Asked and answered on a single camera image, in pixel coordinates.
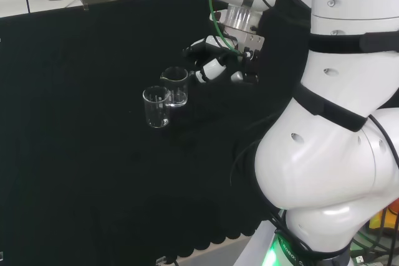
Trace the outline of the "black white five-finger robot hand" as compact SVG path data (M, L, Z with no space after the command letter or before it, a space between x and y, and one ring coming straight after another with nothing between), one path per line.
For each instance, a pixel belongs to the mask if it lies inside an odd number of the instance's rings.
M230 75L233 83L259 83L257 62L260 51L246 47L239 55L229 49L219 36L208 36L183 49L183 57L194 62L199 83L214 82L228 69L230 62L240 65Z

